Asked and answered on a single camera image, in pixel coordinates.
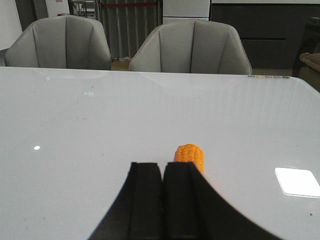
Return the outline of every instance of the wall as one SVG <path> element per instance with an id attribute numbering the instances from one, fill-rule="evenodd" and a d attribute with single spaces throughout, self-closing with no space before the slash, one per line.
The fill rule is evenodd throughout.
<path id="1" fill-rule="evenodd" d="M 45 2 L 49 18 L 58 14 L 69 13 L 68 0 L 45 0 Z"/>
<path id="2" fill-rule="evenodd" d="M 0 23 L 0 50 L 3 50 L 9 48 L 22 33 L 15 1 L 1 0 Z"/>

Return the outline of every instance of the glossy tabletop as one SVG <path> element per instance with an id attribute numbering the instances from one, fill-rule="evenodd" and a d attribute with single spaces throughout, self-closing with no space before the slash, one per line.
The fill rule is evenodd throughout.
<path id="1" fill-rule="evenodd" d="M 192 143 L 238 211 L 318 240 L 320 198 L 284 194 L 275 169 L 320 181 L 319 110 L 294 77 L 0 67 L 0 238 L 86 240 L 130 162 L 163 171 Z"/>

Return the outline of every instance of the chair backrest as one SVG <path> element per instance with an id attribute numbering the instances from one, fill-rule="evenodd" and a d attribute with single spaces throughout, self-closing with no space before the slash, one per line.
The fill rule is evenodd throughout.
<path id="1" fill-rule="evenodd" d="M 6 51 L 4 61 L 9 67 L 111 69 L 102 24 L 73 15 L 33 22 Z"/>
<path id="2" fill-rule="evenodd" d="M 252 72 L 234 27 L 198 19 L 155 28 L 131 60 L 129 69 L 204 74 Z"/>

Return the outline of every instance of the table surface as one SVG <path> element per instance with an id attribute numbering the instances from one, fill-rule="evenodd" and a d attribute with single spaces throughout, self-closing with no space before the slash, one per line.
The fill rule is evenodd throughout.
<path id="1" fill-rule="evenodd" d="M 294 77 L 0 67 L 1 238 L 86 240 L 130 162 L 163 172 L 192 143 L 242 214 L 285 240 L 317 240 L 320 198 L 284 194 L 275 168 L 320 181 L 319 109 Z"/>

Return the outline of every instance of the yellow corn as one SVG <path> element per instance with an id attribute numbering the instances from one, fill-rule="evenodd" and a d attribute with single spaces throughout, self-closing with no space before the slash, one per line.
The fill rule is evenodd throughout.
<path id="1" fill-rule="evenodd" d="M 204 174 L 204 152 L 194 144 L 179 146 L 174 155 L 174 162 L 193 162 L 201 174 Z"/>

